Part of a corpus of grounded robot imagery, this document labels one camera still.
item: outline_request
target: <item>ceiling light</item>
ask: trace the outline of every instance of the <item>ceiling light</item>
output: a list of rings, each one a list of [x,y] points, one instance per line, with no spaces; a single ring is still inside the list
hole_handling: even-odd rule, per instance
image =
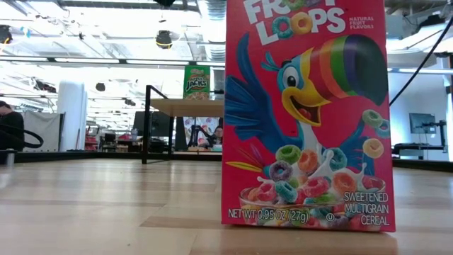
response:
[[[0,97],[6,97],[6,98],[58,98],[58,96],[19,95],[19,94],[0,94]]]
[[[409,68],[400,68],[395,69],[396,72],[400,73],[407,73],[413,74],[417,69],[409,69]],[[422,69],[420,70],[420,74],[444,74],[444,75],[453,75],[453,69]]]
[[[225,63],[223,62],[197,62],[197,65],[204,65],[208,67],[224,67]]]
[[[173,46],[173,42],[170,37],[170,31],[160,30],[159,34],[156,36],[157,47],[160,47],[164,50],[170,50]]]
[[[161,4],[165,7],[172,6],[173,3],[175,2],[175,0],[154,0],[154,1],[158,2],[159,4]]]
[[[0,60],[3,61],[24,61],[24,62],[46,62],[47,58],[45,57],[14,57],[14,56],[8,56],[8,57],[0,57]]]
[[[189,65],[189,61],[128,60],[128,64]]]
[[[56,58],[57,62],[119,64],[118,59]]]
[[[104,92],[105,91],[105,84],[102,83],[102,82],[98,82],[96,84],[96,90],[97,91],[100,91],[100,92]]]

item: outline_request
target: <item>froot loops cereal box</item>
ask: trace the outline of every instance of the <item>froot loops cereal box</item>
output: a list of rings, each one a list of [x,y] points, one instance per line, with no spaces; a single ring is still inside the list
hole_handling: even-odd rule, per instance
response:
[[[222,222],[394,232],[384,1],[227,6]]]

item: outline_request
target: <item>toucan eye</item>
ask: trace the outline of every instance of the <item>toucan eye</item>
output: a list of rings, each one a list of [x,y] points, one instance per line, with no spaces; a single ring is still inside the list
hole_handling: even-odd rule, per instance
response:
[[[299,84],[299,73],[294,67],[288,67],[283,72],[282,83],[285,87],[297,86]]]

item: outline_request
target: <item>computer monitor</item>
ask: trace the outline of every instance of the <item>computer monitor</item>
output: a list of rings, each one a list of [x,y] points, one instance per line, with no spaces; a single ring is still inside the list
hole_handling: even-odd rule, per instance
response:
[[[168,137],[170,128],[170,117],[162,112],[149,113],[149,134],[153,137]],[[144,112],[136,112],[134,128],[138,130],[138,135],[144,134]]]
[[[104,135],[104,140],[106,142],[115,142],[116,140],[116,135],[115,134],[105,134]]]
[[[411,122],[411,133],[413,134],[436,134],[435,125],[429,125],[436,122],[434,114],[409,113]]]

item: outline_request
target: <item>hanging light fixture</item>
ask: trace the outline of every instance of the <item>hanging light fixture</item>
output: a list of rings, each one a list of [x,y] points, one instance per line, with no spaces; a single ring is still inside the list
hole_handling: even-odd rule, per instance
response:
[[[13,36],[9,31],[9,25],[0,25],[0,44],[10,44]]]
[[[173,41],[170,37],[170,31],[160,30],[159,34],[156,36],[156,44],[161,49],[169,50],[173,46]]]
[[[165,7],[170,7],[175,2],[175,0],[154,0],[154,1]]]

